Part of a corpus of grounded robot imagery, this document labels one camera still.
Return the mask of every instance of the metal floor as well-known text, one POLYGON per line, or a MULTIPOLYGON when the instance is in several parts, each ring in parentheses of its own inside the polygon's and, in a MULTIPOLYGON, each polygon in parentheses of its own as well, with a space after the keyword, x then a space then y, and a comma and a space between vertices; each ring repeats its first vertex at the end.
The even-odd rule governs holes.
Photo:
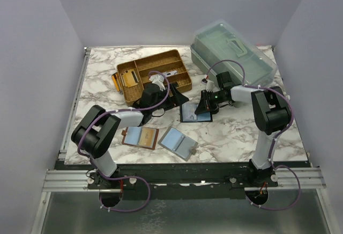
MULTIPOLYGON (((290 204, 296 191, 270 191, 265 204, 290 204)), ((123 201, 134 208, 141 201, 123 201)), ((301 234, 329 233, 316 190, 304 190, 298 204, 285 211, 266 211, 245 200, 151 200, 135 213, 100 209, 97 193, 52 193, 43 231, 46 234, 301 234)))

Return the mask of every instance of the white marble table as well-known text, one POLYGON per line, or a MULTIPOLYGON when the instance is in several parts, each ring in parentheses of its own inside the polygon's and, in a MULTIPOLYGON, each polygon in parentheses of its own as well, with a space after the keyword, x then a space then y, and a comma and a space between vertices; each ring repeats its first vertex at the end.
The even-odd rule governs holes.
MULTIPOLYGON (((200 83, 203 73, 193 64, 189 47, 108 47, 93 48, 85 73, 79 102, 76 109, 72 129, 80 122, 88 110, 98 104, 106 110, 126 108, 124 97, 119 94, 112 82, 111 75, 119 63, 132 61, 141 57, 177 49, 192 78, 192 90, 184 93, 191 102, 198 103, 200 91, 204 85, 200 83)), ((260 49, 274 62, 271 47, 260 49)), ((284 86, 277 72, 273 85, 284 86)), ((257 143, 258 129, 253 120, 252 106, 224 107, 213 116, 213 122, 180 123, 179 108, 167 111, 161 118, 153 118, 146 126, 158 128, 159 138, 169 126, 173 126, 185 135, 196 140, 199 145, 197 153, 188 163, 209 162, 247 162, 253 155, 257 143)), ((116 163, 184 163, 185 161, 156 145, 155 150, 122 145, 121 130, 117 131, 111 146, 110 154, 116 163)), ((88 160, 77 154, 77 147, 68 142, 65 164, 88 164, 88 160)), ((275 161, 307 160, 305 150, 296 124, 280 138, 274 155, 275 161)))

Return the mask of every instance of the green container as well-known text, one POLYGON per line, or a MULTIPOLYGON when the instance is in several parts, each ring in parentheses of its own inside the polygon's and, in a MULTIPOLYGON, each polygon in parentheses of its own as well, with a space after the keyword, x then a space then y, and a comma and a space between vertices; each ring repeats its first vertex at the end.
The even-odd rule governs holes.
MULTIPOLYGON (((239 62, 245 70, 245 84, 268 86, 272 83, 278 66, 256 46, 245 41, 231 26, 224 21, 216 21, 197 31, 191 45, 192 61, 202 72, 216 62, 230 59, 239 62)), ((217 85, 216 75, 229 71, 236 84, 242 83, 242 70, 232 62, 216 65, 210 80, 217 85)))

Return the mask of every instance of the orange tray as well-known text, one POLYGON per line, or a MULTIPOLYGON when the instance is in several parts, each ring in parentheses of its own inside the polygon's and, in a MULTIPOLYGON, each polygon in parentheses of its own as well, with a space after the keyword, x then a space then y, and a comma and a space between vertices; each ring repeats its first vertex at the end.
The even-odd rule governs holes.
POLYGON ((164 53, 155 54, 117 65, 117 72, 119 75, 128 69, 133 69, 135 71, 139 82, 138 85, 132 87, 126 87, 123 83, 121 85, 123 87, 124 98, 128 106, 131 106, 141 97, 144 86, 151 82, 148 78, 148 73, 152 70, 156 70, 161 73, 176 70, 177 74, 168 77, 169 82, 177 82, 177 89, 181 93, 192 89, 192 80, 188 75, 187 69, 183 64, 178 50, 169 50, 164 53))

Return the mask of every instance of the gray wall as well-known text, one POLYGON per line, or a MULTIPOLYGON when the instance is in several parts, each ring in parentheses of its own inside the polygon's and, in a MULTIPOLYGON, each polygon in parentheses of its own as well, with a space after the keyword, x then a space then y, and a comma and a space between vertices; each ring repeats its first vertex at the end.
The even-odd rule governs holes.
POLYGON ((275 45, 301 0, 61 0, 85 46, 188 45, 220 18, 275 45))
POLYGON ((276 46, 276 60, 343 230, 342 1, 302 0, 276 46))
POLYGON ((59 0, 0 0, 0 229, 29 233, 84 50, 59 0))

